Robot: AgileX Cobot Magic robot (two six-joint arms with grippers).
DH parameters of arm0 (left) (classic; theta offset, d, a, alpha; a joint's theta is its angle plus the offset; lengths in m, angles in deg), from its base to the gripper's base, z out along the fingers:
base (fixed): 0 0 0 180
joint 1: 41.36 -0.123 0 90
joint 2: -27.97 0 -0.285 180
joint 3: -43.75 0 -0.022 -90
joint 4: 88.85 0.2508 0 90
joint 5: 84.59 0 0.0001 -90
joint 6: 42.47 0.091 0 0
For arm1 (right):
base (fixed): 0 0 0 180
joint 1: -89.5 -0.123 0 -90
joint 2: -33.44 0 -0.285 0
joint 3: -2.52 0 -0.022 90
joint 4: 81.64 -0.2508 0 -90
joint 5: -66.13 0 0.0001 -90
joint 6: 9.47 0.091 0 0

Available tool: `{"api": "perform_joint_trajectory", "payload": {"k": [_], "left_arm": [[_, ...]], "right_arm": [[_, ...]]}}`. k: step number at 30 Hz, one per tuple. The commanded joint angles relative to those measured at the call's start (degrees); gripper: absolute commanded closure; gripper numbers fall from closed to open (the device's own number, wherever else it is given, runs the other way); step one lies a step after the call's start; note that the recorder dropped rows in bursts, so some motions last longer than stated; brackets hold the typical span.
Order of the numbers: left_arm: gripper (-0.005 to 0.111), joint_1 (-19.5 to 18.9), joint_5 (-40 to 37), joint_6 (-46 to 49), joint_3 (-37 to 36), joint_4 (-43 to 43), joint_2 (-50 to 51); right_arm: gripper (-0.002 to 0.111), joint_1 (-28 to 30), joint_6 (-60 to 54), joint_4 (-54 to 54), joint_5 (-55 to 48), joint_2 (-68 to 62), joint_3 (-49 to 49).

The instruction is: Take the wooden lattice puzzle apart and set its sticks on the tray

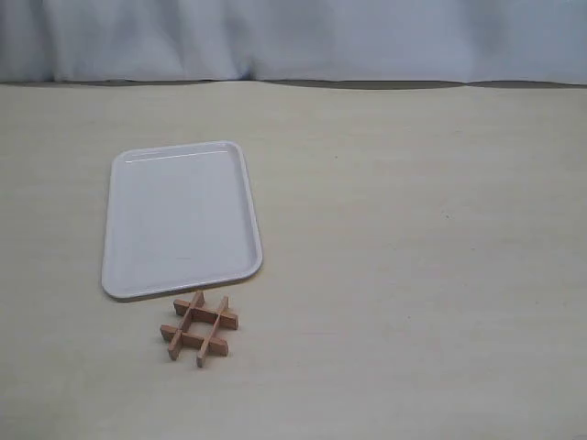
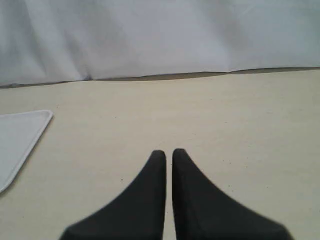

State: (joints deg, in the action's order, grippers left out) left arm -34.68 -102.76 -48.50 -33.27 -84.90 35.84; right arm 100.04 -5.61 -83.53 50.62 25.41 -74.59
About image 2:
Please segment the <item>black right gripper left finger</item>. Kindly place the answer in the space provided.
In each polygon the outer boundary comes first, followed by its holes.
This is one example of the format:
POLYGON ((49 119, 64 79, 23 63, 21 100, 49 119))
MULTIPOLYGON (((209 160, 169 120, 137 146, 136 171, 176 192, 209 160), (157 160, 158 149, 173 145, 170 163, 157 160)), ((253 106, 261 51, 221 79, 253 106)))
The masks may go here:
POLYGON ((161 240, 167 192, 166 155, 154 150, 130 185, 99 211, 67 227, 62 240, 161 240))

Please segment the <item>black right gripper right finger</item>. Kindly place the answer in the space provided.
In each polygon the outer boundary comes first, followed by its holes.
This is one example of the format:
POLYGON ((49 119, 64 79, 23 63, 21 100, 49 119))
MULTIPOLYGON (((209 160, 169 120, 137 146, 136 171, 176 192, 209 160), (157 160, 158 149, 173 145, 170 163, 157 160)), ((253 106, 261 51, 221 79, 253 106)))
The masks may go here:
POLYGON ((289 231, 216 187, 187 151, 172 154, 172 206, 178 240, 290 240, 289 231))

